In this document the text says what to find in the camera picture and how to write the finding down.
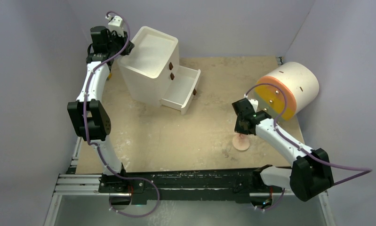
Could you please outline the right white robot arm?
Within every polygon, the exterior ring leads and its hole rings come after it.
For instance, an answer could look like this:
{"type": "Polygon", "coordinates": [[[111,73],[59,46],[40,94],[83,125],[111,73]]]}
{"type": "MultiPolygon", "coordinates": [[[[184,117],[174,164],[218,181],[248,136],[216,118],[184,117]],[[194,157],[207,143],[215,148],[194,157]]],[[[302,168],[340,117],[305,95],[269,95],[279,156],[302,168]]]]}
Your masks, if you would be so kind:
{"type": "Polygon", "coordinates": [[[334,185],[327,152],[299,142],[282,129],[265,111],[256,112],[247,98],[232,104],[237,115],[235,132],[255,135],[277,150],[290,164],[280,168],[267,165],[255,170],[253,187],[260,192],[270,186],[291,190],[301,201],[308,201],[334,185]]]}

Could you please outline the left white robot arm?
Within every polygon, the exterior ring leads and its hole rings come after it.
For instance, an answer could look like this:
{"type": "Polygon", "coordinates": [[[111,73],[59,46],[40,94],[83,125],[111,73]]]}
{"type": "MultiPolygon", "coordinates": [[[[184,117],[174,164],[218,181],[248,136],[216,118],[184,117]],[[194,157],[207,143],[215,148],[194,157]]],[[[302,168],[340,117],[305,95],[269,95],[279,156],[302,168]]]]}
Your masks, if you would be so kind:
{"type": "Polygon", "coordinates": [[[123,26],[95,26],[90,29],[90,35],[87,75],[77,99],[67,104],[67,112],[76,135],[86,141],[100,158],[104,168],[102,183],[111,178],[111,188],[122,193],[128,188],[128,178],[111,144],[111,120],[102,104],[102,96],[115,58],[129,55],[134,44],[123,26]]]}

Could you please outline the white drawer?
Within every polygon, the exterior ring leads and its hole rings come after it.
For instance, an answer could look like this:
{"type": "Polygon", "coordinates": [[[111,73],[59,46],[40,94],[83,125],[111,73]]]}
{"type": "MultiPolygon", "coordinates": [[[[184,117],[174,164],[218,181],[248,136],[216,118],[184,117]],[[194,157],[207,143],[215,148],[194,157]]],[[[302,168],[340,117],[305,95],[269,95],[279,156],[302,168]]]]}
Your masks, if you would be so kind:
{"type": "Polygon", "coordinates": [[[162,97],[173,81],[171,79],[171,74],[176,77],[176,71],[179,67],[179,58],[168,60],[164,67],[162,68],[159,76],[156,79],[156,91],[160,97],[162,97]]]}
{"type": "Polygon", "coordinates": [[[178,42],[167,45],[160,53],[160,72],[158,78],[170,77],[172,73],[176,77],[179,67],[179,45],[178,42]]]}
{"type": "Polygon", "coordinates": [[[196,95],[200,74],[201,70],[179,66],[176,77],[160,103],[166,107],[179,110],[181,115],[185,115],[193,97],[196,95]]]}

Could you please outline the round pink compact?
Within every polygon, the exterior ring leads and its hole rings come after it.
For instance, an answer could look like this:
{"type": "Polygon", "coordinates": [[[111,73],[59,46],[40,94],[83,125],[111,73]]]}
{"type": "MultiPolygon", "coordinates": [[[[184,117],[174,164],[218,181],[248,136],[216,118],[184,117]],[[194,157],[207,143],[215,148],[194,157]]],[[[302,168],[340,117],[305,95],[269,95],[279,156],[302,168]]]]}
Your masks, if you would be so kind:
{"type": "Polygon", "coordinates": [[[249,137],[245,134],[236,134],[232,138],[232,145],[238,151],[246,151],[250,147],[249,137]]]}

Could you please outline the white drawer cabinet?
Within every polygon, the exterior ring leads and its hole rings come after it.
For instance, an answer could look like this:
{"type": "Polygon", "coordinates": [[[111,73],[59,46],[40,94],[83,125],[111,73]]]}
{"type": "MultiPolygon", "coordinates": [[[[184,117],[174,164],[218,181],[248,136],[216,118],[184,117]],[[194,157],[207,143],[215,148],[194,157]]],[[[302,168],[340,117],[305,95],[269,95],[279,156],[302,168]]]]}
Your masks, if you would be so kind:
{"type": "Polygon", "coordinates": [[[176,37],[143,26],[132,39],[135,47],[127,56],[118,60],[121,75],[132,99],[159,107],[156,79],[160,72],[160,53],[167,46],[178,42],[176,37]]]}

